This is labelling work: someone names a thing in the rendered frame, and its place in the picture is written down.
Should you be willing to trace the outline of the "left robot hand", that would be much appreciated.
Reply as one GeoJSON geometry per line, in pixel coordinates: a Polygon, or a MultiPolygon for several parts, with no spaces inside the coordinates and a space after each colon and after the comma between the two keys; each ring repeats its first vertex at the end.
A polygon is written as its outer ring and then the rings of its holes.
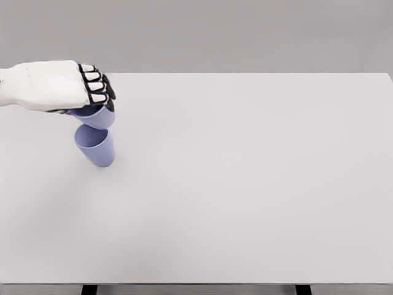
{"type": "Polygon", "coordinates": [[[73,60],[20,63],[11,68],[17,104],[25,109],[67,114],[85,106],[114,112],[115,92],[95,65],[73,60]]]}

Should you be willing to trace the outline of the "lavender plastic cup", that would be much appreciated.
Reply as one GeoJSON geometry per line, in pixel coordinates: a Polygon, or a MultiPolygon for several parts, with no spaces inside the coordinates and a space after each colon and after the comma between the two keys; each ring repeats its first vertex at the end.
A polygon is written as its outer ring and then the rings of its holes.
{"type": "Polygon", "coordinates": [[[108,129],[97,129],[82,124],[74,133],[74,142],[85,157],[97,167],[108,167],[114,162],[114,141],[108,129]]]}
{"type": "Polygon", "coordinates": [[[71,109],[69,113],[82,123],[97,129],[107,129],[115,121],[115,112],[105,105],[86,105],[79,109],[71,109]]]}

